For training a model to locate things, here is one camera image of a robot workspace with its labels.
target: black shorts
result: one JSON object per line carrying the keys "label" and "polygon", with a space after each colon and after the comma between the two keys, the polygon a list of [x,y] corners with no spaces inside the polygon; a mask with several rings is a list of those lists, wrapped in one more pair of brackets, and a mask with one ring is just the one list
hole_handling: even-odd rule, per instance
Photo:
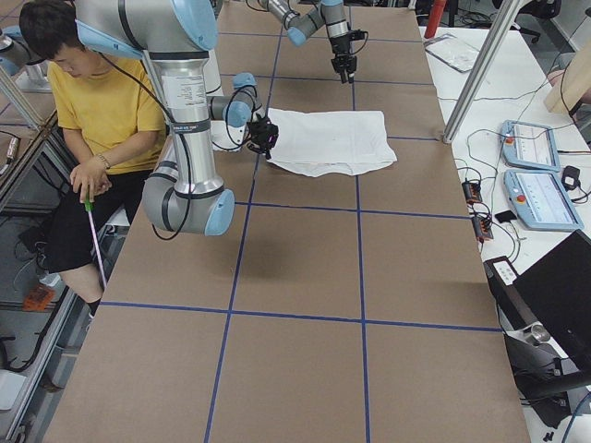
{"label": "black shorts", "polygon": [[[94,198],[92,217],[99,231],[122,205],[131,222],[136,215],[144,182],[151,171],[109,175],[113,184]],[[50,272],[80,268],[92,262],[92,234],[89,216],[80,203],[79,194],[71,189],[62,198],[54,214],[45,255]]]}

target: computer monitor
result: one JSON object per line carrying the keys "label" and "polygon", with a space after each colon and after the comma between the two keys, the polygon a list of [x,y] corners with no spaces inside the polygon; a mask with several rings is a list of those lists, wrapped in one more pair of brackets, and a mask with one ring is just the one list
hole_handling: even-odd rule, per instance
{"label": "computer monitor", "polygon": [[591,240],[582,231],[513,283],[546,330],[580,370],[591,370]]}

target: person's hand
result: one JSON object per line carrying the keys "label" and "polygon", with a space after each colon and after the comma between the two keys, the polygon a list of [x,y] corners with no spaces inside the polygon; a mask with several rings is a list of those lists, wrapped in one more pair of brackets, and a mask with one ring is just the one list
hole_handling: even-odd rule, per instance
{"label": "person's hand", "polygon": [[74,192],[80,194],[80,203],[88,197],[94,201],[94,196],[106,192],[111,187],[104,163],[97,157],[92,157],[76,166],[70,174],[70,183]]}

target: white label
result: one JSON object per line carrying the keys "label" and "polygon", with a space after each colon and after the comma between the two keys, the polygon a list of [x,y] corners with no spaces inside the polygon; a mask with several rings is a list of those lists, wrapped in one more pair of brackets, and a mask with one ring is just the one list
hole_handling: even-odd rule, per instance
{"label": "white label", "polygon": [[168,106],[171,108],[184,109],[206,105],[203,76],[164,76],[163,89]]}
{"label": "white label", "polygon": [[497,270],[497,272],[499,273],[502,280],[507,286],[513,284],[517,276],[515,275],[515,272],[513,272],[513,269],[511,268],[509,263],[507,263],[506,261],[497,261],[492,265],[495,267],[495,269]]}

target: white towel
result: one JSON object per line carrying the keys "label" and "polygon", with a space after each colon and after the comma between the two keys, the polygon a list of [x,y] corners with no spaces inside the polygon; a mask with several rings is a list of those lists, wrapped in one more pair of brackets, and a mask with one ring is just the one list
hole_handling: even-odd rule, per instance
{"label": "white towel", "polygon": [[310,177],[359,175],[396,161],[381,111],[306,114],[270,109],[269,117],[279,127],[270,162],[287,171]]}

